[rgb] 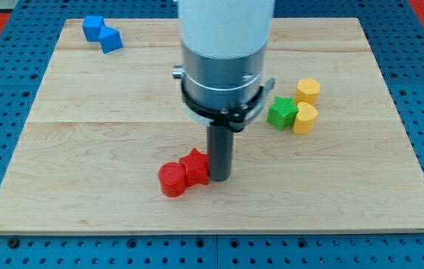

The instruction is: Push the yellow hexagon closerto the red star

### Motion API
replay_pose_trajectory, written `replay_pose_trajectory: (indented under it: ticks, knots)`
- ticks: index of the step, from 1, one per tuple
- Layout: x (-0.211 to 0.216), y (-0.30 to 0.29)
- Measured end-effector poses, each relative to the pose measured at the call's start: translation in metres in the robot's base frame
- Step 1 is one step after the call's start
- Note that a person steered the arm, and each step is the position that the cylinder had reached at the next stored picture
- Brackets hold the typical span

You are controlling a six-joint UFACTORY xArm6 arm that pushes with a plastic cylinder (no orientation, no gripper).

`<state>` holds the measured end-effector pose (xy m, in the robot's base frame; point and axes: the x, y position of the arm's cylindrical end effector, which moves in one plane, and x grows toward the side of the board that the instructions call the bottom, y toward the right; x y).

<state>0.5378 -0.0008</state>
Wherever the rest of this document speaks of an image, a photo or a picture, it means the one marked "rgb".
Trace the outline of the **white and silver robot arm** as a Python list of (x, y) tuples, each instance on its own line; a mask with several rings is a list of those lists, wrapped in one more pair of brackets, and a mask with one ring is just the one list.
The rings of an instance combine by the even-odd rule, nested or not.
[(205, 126), (238, 128), (259, 113), (273, 80), (261, 81), (274, 0), (178, 0), (187, 113)]

